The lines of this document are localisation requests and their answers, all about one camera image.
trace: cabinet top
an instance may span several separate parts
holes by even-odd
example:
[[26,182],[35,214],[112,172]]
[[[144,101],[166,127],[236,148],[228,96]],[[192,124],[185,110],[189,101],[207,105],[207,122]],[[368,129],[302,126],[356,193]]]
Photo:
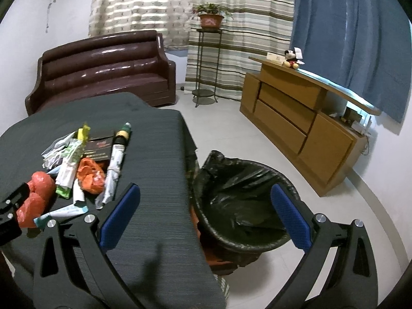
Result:
[[300,70],[300,69],[294,70],[292,68],[286,68],[268,59],[259,59],[255,57],[249,57],[249,59],[252,59],[253,61],[257,61],[258,63],[262,63],[263,65],[266,65],[266,66],[277,68],[278,70],[281,70],[285,73],[291,73],[293,75],[306,79],[310,82],[313,82],[314,84],[322,88],[325,88],[326,90],[333,92],[339,95],[340,97],[344,98],[345,100],[353,103],[354,105],[358,106],[359,108],[366,111],[370,115],[378,116],[382,113],[378,108],[370,104],[365,99],[361,98],[359,95],[355,94],[350,89],[337,85],[336,83],[331,82],[330,80],[327,80],[325,78],[322,78],[316,74],[313,74],[305,70]]

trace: black plastic bag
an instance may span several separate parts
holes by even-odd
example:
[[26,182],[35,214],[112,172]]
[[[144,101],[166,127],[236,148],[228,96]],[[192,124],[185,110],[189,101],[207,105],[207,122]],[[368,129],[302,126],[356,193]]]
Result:
[[202,229],[237,253],[262,253],[283,245],[290,238],[270,201],[276,183],[300,199],[279,171],[212,151],[193,183],[193,205]]

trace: cabinet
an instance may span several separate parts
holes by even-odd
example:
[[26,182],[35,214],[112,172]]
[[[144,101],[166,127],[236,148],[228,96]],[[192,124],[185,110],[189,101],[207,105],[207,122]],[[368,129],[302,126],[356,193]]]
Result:
[[328,92],[366,112],[380,111],[340,86],[324,84],[298,71],[262,63],[246,74],[240,111],[261,130],[318,193],[341,183],[366,145],[366,137],[322,112]]

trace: orange plastic bag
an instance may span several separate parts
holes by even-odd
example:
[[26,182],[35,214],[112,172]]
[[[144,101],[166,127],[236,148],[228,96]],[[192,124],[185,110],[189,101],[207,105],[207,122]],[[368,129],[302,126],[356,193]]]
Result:
[[77,179],[82,190],[100,194],[104,189],[106,175],[93,159],[83,158],[79,164]]
[[30,195],[17,210],[17,221],[20,228],[35,228],[36,224],[33,220],[43,214],[56,190],[56,185],[50,175],[45,172],[33,173],[27,184]]

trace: plant stand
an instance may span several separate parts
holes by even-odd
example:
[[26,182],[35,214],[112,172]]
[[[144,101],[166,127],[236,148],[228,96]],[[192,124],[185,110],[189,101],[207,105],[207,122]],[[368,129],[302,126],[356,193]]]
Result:
[[[221,29],[197,29],[199,33],[199,41],[198,41],[198,49],[197,49],[197,64],[196,64],[196,89],[192,91],[193,97],[196,97],[196,106],[199,105],[199,98],[209,98],[213,96],[215,98],[216,103],[218,100],[216,99],[216,85],[218,82],[218,70],[219,70],[219,58],[220,58],[220,47],[222,44],[222,30]],[[201,71],[202,71],[202,58],[203,58],[203,47],[204,47],[204,36],[205,33],[211,34],[219,34],[219,44],[218,44],[218,60],[216,63],[216,76],[215,76],[215,84],[214,90],[209,89],[201,89]]]

